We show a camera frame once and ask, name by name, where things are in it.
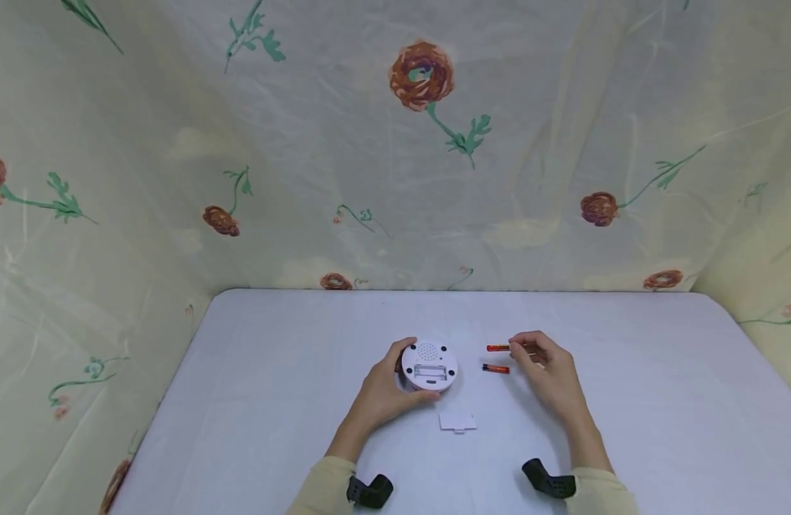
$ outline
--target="hand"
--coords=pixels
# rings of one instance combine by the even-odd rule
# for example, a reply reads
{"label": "hand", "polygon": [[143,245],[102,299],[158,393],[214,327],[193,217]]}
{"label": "hand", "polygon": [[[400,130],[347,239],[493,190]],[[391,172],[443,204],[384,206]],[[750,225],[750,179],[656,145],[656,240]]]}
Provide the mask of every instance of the hand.
{"label": "hand", "polygon": [[533,391],[567,433],[573,467],[614,473],[601,433],[587,408],[573,354],[540,330],[510,338],[510,352],[527,375]]}
{"label": "hand", "polygon": [[440,398],[437,391],[406,393],[396,385],[396,365],[401,353],[416,341],[416,338],[404,338],[395,342],[384,359],[373,365],[361,385],[361,391],[335,433],[326,456],[337,456],[356,462],[364,443],[381,424],[392,421],[423,403],[434,402]]}
{"label": "hand", "polygon": [[540,330],[510,338],[510,353],[541,402],[565,427],[589,417],[573,355]]}

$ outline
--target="right hand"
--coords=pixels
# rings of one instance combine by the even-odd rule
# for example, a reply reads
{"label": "right hand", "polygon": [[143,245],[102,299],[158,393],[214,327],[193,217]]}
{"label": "right hand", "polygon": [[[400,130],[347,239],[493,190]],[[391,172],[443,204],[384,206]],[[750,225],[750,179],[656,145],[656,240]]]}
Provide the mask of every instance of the right hand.
{"label": "right hand", "polygon": [[519,333],[509,342],[533,391],[563,426],[591,419],[572,354],[540,330]]}

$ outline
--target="left hand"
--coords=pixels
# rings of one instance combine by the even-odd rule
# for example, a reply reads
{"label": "left hand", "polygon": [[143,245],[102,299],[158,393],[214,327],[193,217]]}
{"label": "left hand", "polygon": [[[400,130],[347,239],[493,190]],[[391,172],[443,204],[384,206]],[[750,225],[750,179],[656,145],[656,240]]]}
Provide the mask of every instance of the left hand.
{"label": "left hand", "polygon": [[401,353],[415,343],[416,338],[404,338],[390,346],[383,360],[373,365],[361,386],[361,391],[338,432],[335,434],[327,456],[339,456],[348,461],[357,461],[367,438],[381,424],[412,408],[437,401],[438,391],[414,391],[406,393],[396,385],[395,371]]}

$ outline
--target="white round device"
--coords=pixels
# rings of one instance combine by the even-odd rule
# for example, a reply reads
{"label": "white round device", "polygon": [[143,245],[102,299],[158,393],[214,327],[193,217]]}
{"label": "white round device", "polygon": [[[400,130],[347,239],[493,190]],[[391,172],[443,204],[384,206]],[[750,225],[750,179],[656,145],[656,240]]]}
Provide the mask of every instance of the white round device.
{"label": "white round device", "polygon": [[416,390],[445,391],[458,374],[458,362],[439,343],[416,342],[401,354],[401,373]]}

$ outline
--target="white tabletop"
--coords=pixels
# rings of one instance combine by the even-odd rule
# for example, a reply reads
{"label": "white tabletop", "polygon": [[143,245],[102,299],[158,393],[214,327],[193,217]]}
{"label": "white tabletop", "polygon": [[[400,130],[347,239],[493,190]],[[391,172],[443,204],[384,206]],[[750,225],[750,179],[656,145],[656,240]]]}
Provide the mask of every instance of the white tabletop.
{"label": "white tabletop", "polygon": [[379,430],[358,476],[395,484],[382,514],[563,514],[521,473],[569,472],[563,433],[511,363],[484,352],[545,330],[575,356],[614,468],[643,515],[791,514],[791,391],[717,304],[693,293],[230,290],[213,300],[113,515],[282,514],[371,365],[405,336],[460,373],[437,408]]}

